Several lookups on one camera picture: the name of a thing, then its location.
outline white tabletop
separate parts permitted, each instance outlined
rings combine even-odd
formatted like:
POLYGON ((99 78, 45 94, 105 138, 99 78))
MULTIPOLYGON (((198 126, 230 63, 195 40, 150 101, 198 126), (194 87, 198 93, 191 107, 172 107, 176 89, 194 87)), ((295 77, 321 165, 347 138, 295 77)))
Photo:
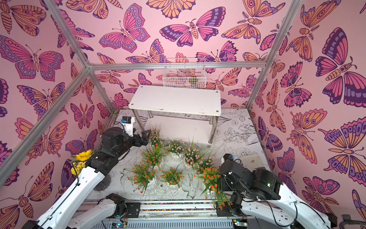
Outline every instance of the white tabletop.
POLYGON ((221 115, 218 90, 140 85, 130 109, 198 115, 221 115))

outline cable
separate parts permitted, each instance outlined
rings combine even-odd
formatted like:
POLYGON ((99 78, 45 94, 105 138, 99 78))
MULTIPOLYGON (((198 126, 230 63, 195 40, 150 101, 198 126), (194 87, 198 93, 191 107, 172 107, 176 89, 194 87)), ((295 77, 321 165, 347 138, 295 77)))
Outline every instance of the cable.
POLYGON ((312 207, 312 206, 310 206, 310 205, 308 205, 307 203, 304 203, 304 202, 300 202, 301 204, 305 204, 306 206, 308 206, 310 209, 312 209, 320 218, 321 218, 321 220, 323 220, 323 223, 325 224, 325 221, 324 221, 324 219, 319 215, 319 213, 312 207))
POLYGON ((282 228, 285 228, 285 227, 291 226, 292 224, 294 224, 294 223, 296 222, 296 220, 297 220, 297 216, 298 216, 298 210, 297 210, 297 207, 296 207, 296 202, 294 202, 295 209, 296 209, 296 216, 295 216, 294 221, 293 221, 292 223, 290 223, 289 225, 284 225, 284 226, 282 226, 282 225, 279 225, 279 224, 277 223, 277 220, 276 220, 276 218, 275 218, 275 214, 273 213, 272 206, 269 204, 269 202, 268 202, 267 200, 264 200, 264 201, 265 201, 265 202, 268 204, 268 206, 271 208, 271 212, 272 212, 272 215, 273 215, 273 219, 274 219, 274 222, 277 224, 277 226, 280 226, 280 227, 282 227, 282 228))

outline pink wall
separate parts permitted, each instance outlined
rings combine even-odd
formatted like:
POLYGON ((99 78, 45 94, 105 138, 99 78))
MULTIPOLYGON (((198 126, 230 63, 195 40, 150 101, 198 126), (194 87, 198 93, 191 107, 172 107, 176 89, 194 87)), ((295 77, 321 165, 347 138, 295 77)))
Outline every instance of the pink wall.
MULTIPOLYGON (((306 18, 306 11, 321 2, 303 4, 306 18)), ((284 63, 285 68, 275 77, 267 75, 251 112, 273 171, 289 188, 318 210, 335 213, 339 221, 342 214, 366 220, 355 207, 365 210, 360 202, 366 203, 366 49, 360 45, 365 32, 352 23, 366 20, 360 14, 365 2, 323 4, 324 15, 329 14, 323 20, 315 20, 314 14, 302 23, 297 13, 286 50, 277 54, 276 66, 284 63), (302 28, 313 31, 307 34, 302 28), (301 32, 307 37, 301 38, 301 32), (294 43, 299 51, 294 52, 294 43), (347 71, 341 68, 350 62, 347 71), (336 69, 338 78, 327 80, 336 69), (268 140, 262 130, 269 131, 268 140)))

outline wire basket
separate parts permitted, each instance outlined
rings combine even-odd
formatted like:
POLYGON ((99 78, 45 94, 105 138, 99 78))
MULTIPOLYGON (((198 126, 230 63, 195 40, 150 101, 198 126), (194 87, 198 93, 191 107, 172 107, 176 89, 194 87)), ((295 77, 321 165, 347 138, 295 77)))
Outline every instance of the wire basket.
POLYGON ((164 59, 164 87, 176 88, 206 88, 206 68, 204 58, 185 58, 185 62, 180 62, 179 65, 168 62, 174 59, 179 63, 180 58, 166 58, 164 59))

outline yellow sunflower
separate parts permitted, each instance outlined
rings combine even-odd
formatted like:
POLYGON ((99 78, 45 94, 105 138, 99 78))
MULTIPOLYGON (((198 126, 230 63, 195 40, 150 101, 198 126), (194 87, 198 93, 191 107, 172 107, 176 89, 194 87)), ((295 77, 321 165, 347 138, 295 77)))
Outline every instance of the yellow sunflower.
POLYGON ((82 153, 79 153, 78 155, 76 155, 76 158, 75 160, 79 160, 79 161, 86 161, 87 159, 90 158, 90 156, 92 155, 92 150, 88 150, 86 152, 82 152, 82 153))

